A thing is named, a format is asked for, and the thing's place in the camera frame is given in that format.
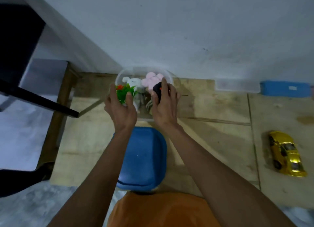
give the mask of black furniture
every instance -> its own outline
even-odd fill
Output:
[[[0,94],[78,118],[77,111],[19,87],[45,22],[25,5],[1,4],[0,15]]]

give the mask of red flower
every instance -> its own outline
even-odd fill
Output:
[[[119,85],[119,86],[117,86],[117,88],[116,88],[116,89],[117,89],[117,90],[122,90],[122,89],[123,89],[123,87],[124,87],[123,85]]]

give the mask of orange shirt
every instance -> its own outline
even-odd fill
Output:
[[[128,192],[108,219],[107,227],[220,227],[206,201],[183,193],[137,195]]]

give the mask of pink plush toy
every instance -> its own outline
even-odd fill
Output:
[[[146,78],[142,80],[142,85],[148,87],[148,90],[152,90],[157,83],[161,82],[163,77],[160,73],[156,75],[154,72],[149,72],[146,74]]]

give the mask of hand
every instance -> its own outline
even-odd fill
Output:
[[[130,92],[125,97],[123,106],[117,97],[116,86],[110,85],[110,93],[105,100],[105,111],[110,115],[116,132],[122,130],[132,130],[136,124],[137,112],[133,105],[133,97]]]
[[[158,96],[154,91],[151,91],[153,102],[153,117],[155,123],[167,132],[170,128],[178,125],[177,122],[177,105],[180,99],[180,94],[177,93],[175,87],[167,84],[165,78],[161,81],[161,100],[158,104]]]

